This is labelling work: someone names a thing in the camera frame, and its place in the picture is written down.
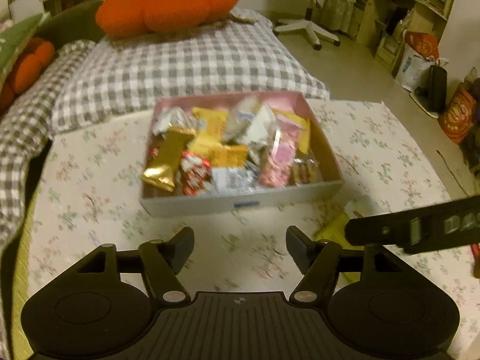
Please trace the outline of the small orange white packet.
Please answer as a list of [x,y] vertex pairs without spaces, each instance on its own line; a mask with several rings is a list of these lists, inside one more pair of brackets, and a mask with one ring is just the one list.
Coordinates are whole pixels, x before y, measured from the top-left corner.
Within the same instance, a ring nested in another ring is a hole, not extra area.
[[246,145],[220,145],[211,149],[209,161],[212,167],[244,167],[247,155]]

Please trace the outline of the gold brown snack packet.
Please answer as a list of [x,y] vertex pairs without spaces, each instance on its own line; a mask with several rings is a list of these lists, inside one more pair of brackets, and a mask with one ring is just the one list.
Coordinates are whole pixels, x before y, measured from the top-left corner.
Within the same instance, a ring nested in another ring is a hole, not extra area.
[[146,165],[142,181],[172,193],[176,188],[176,173],[180,166],[182,152],[195,136],[194,128],[170,127],[157,154]]

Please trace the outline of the black bag on floor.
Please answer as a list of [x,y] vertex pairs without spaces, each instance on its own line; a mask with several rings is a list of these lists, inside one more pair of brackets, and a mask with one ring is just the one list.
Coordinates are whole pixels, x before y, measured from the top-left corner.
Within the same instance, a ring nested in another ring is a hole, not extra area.
[[424,83],[414,90],[413,99],[426,111],[441,115],[446,110],[447,81],[447,71],[431,65]]

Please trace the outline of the green embroidered pillow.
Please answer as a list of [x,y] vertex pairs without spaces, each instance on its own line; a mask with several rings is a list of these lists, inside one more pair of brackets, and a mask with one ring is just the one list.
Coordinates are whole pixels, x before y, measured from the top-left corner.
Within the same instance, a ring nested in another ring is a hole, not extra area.
[[23,19],[21,22],[14,24],[12,27],[1,33],[1,49],[0,49],[0,80],[1,87],[11,73],[13,66],[24,51],[30,39],[36,33],[38,27],[50,18],[49,13],[36,14],[29,18]]

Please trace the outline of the white paper bag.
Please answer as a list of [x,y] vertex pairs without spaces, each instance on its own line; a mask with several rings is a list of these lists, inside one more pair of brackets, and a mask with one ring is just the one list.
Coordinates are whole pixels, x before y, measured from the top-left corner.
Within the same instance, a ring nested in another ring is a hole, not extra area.
[[395,81],[408,92],[413,92],[417,87],[425,86],[432,66],[444,68],[449,63],[448,58],[435,59],[432,55],[424,57],[410,45],[404,46],[403,57],[395,76]]

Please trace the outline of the red brown snack packet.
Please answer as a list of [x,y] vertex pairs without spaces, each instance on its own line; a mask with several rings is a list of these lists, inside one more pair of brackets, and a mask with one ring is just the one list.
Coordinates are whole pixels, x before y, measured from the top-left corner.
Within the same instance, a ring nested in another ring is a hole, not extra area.
[[182,192],[186,196],[195,196],[206,189],[210,182],[211,164],[197,154],[183,151],[181,154]]

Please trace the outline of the red gift bag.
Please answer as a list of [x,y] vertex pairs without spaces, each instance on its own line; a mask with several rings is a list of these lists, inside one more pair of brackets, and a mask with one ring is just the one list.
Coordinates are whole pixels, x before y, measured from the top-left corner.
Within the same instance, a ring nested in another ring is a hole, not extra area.
[[435,35],[407,31],[404,40],[422,58],[433,62],[439,59],[439,41]]

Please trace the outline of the pink clear snack packet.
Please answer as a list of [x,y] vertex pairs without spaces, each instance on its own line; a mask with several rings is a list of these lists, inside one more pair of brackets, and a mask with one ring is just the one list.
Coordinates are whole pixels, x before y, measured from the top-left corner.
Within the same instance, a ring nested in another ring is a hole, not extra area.
[[297,152],[297,136],[290,129],[289,120],[277,115],[259,174],[262,186],[280,188],[289,182]]

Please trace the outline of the wooden shelf unit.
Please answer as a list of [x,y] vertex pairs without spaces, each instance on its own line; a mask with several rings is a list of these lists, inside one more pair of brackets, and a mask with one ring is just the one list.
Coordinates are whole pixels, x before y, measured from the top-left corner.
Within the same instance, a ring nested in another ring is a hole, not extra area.
[[404,33],[440,39],[454,0],[355,0],[348,36],[395,75],[404,53]]

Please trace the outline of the clear white snack packet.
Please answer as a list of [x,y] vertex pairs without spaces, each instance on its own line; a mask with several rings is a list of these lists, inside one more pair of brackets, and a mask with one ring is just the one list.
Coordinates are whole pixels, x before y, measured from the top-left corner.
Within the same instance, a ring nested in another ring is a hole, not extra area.
[[220,141],[224,144],[239,141],[260,108],[256,95],[245,97],[228,113]]

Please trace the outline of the blue white snack packet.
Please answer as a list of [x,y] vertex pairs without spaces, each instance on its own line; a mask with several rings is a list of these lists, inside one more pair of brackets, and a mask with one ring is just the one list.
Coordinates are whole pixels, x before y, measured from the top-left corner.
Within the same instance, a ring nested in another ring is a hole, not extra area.
[[214,167],[211,180],[218,193],[245,191],[256,184],[257,175],[244,167]]

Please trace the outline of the large yellow snack packet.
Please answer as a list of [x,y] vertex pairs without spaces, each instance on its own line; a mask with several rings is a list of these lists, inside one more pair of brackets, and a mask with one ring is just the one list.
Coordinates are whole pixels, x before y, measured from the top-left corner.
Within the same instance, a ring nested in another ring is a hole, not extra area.
[[337,244],[340,244],[343,249],[347,250],[363,250],[363,246],[353,246],[345,237],[345,227],[349,220],[350,218],[346,213],[337,215],[323,228],[314,233],[313,240],[316,242],[322,240],[336,242]]

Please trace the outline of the yellow sandwich snack packet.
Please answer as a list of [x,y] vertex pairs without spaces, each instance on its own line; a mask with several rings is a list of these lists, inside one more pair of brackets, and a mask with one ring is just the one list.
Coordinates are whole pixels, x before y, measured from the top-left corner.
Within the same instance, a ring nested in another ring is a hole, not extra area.
[[196,155],[208,157],[212,148],[221,145],[229,113],[202,107],[194,107],[192,113],[197,118],[198,127],[196,137],[188,145],[188,150]]

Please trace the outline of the orange pumpkin plush pillow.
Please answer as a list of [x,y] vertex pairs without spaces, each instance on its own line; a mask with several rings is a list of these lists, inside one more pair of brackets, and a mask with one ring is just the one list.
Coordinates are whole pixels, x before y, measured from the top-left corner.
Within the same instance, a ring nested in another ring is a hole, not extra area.
[[174,33],[227,17],[239,0],[105,0],[96,24],[114,38]]

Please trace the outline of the grey white checkered cushion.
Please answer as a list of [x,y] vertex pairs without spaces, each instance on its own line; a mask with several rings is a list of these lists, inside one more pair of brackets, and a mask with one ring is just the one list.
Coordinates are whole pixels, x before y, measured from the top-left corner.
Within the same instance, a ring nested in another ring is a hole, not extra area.
[[254,10],[130,40],[76,33],[1,117],[1,244],[20,230],[29,163],[54,135],[150,109],[161,98],[268,90],[329,98]]

